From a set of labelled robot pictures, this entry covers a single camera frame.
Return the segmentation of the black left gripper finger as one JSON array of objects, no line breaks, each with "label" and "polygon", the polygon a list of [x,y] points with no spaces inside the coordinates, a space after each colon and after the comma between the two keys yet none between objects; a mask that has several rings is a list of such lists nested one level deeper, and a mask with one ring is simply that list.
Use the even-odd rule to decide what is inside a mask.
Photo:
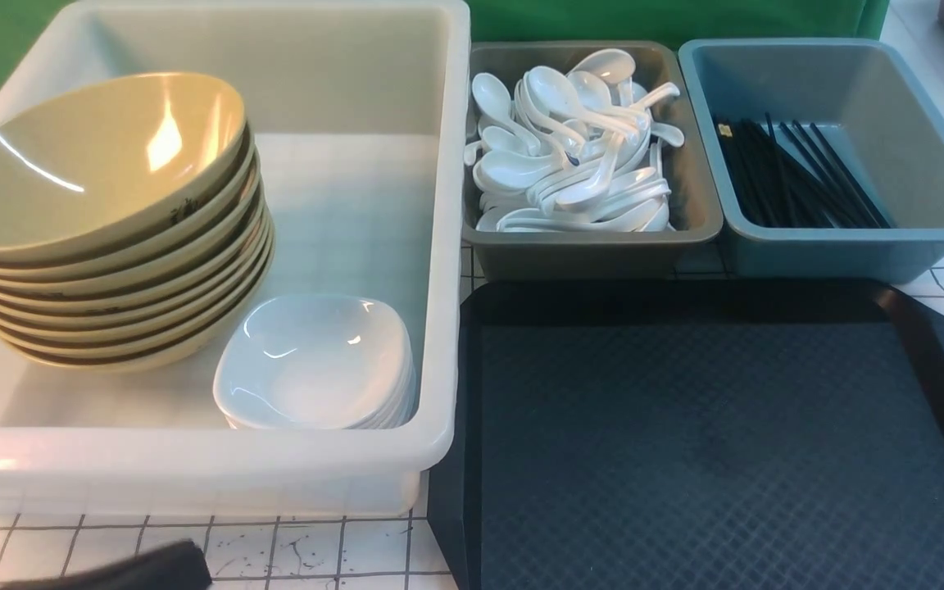
[{"label": "black left gripper finger", "polygon": [[209,589],[205,553],[191,540],[136,554],[126,560],[63,578],[15,580],[2,589]]}]

